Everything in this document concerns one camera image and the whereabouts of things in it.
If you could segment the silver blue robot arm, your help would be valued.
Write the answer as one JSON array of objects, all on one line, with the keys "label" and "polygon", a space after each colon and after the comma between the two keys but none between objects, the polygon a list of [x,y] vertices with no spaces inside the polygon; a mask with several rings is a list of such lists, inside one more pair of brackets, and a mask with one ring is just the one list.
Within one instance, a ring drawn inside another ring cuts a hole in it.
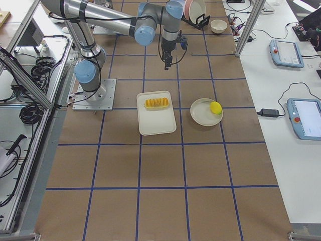
[{"label": "silver blue robot arm", "polygon": [[133,37],[142,46],[148,46],[161,28],[158,53],[165,70],[175,64],[172,51],[180,43],[187,49],[187,39],[180,32],[184,7],[177,1],[164,6],[140,3],[138,15],[131,16],[90,1],[42,1],[51,18],[63,20],[83,60],[75,67],[75,76],[89,102],[102,100],[107,90],[102,86],[101,70],[106,53],[95,41],[89,26],[96,25]]}]

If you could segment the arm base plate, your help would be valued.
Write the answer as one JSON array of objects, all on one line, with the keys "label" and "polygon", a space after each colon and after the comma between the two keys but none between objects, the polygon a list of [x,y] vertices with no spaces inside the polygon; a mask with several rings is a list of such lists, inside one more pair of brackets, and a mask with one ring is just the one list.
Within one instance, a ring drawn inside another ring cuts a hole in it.
[{"label": "arm base plate", "polygon": [[117,79],[102,79],[100,88],[93,93],[83,91],[82,86],[78,84],[78,92],[76,95],[72,109],[74,111],[112,111],[115,97]]},{"label": "arm base plate", "polygon": [[95,35],[115,35],[115,34],[128,34],[128,28],[120,26],[104,26],[95,25],[93,34]]}]

